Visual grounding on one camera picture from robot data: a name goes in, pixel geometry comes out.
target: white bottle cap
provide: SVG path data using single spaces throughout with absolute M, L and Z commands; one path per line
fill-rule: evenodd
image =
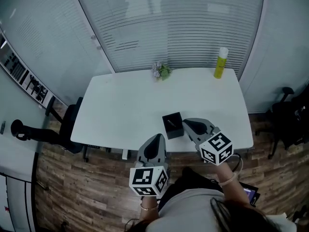
M 219 57 L 225 59 L 227 58 L 227 54 L 228 54 L 228 49 L 226 47 L 220 47 Z

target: black pants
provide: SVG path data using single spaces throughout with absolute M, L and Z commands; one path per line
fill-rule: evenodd
M 187 189 L 196 188 L 213 189 L 223 193 L 222 188 L 218 185 L 216 180 L 205 178 L 194 172 L 191 168 L 186 167 L 183 169 L 183 175 L 164 193 L 159 203 L 159 211 L 172 197 Z

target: black hair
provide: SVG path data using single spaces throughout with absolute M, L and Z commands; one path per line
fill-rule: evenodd
M 280 232 L 279 227 L 259 210 L 235 201 L 211 199 L 211 208 L 221 232 Z M 127 232 L 144 232 L 150 221 L 133 224 Z

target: small bouquet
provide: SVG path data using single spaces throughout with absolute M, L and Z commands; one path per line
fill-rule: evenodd
M 163 81 L 167 79 L 172 72 L 172 69 L 169 66 L 162 64 L 161 61 L 153 63 L 151 70 L 157 80 L 162 79 Z

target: gray shirt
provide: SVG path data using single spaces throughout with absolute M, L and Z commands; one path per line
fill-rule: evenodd
M 171 198 L 159 212 L 160 218 L 147 226 L 147 232 L 218 232 L 211 199 L 224 200 L 224 195 L 211 189 L 189 189 Z M 282 232 L 296 232 L 296 225 L 283 216 L 267 216 Z

